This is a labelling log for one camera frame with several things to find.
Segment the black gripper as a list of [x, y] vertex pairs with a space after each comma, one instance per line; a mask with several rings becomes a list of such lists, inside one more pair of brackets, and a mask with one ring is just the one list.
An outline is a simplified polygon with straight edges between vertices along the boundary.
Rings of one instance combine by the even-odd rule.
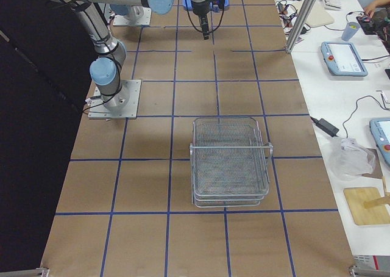
[[[211, 9], [213, 12], [224, 11], [227, 7], [228, 0], [210, 0], [211, 1]], [[199, 16], [199, 23], [201, 32], [204, 40], [208, 40], [210, 37], [209, 25], [208, 25], [208, 17], [206, 15]]]

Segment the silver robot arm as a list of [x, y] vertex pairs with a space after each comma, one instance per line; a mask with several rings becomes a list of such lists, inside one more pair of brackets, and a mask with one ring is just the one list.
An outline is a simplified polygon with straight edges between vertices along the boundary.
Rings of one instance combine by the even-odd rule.
[[[151, 9], [152, 12], [159, 15], [164, 15], [171, 10], [174, 0], [141, 0], [141, 5], [120, 5], [111, 4], [111, 10], [121, 15], [127, 20], [135, 21], [144, 13], [144, 8]], [[225, 11], [225, 0], [183, 0], [185, 3], [185, 10], [187, 12], [192, 11], [199, 19], [199, 28], [195, 28], [196, 31], [203, 35], [205, 40], [209, 39], [216, 29], [210, 29], [208, 23], [208, 13], [217, 8], [218, 11]]]
[[168, 13], [174, 0], [49, 0], [68, 5], [77, 15], [90, 36], [98, 58], [90, 65], [90, 75], [98, 87], [102, 106], [109, 112], [119, 112], [129, 101], [129, 92], [121, 81], [122, 65], [126, 59], [124, 44], [115, 38], [104, 17], [97, 9], [98, 3], [150, 8], [153, 12]]

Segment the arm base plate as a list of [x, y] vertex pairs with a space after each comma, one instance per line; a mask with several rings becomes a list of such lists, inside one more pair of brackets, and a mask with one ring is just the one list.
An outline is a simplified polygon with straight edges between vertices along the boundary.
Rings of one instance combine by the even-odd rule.
[[90, 109], [87, 110], [90, 119], [136, 119], [141, 92], [141, 80], [121, 80], [121, 91], [108, 103], [103, 104], [97, 86], [94, 89]]
[[113, 11], [115, 13], [113, 19], [115, 27], [142, 27], [150, 25], [152, 15], [150, 8], [122, 6]]

